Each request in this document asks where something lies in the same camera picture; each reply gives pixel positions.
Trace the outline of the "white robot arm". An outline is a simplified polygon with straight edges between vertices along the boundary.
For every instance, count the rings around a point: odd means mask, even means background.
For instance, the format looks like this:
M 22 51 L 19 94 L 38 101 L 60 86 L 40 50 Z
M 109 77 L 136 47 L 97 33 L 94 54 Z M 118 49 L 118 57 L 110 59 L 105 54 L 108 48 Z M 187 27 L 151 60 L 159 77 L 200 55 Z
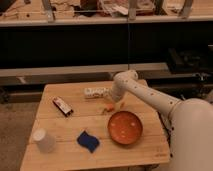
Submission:
M 126 92 L 150 105 L 171 122 L 166 171 L 213 171 L 213 105 L 199 98 L 181 100 L 138 82 L 135 70 L 117 73 L 110 96 L 119 102 Z

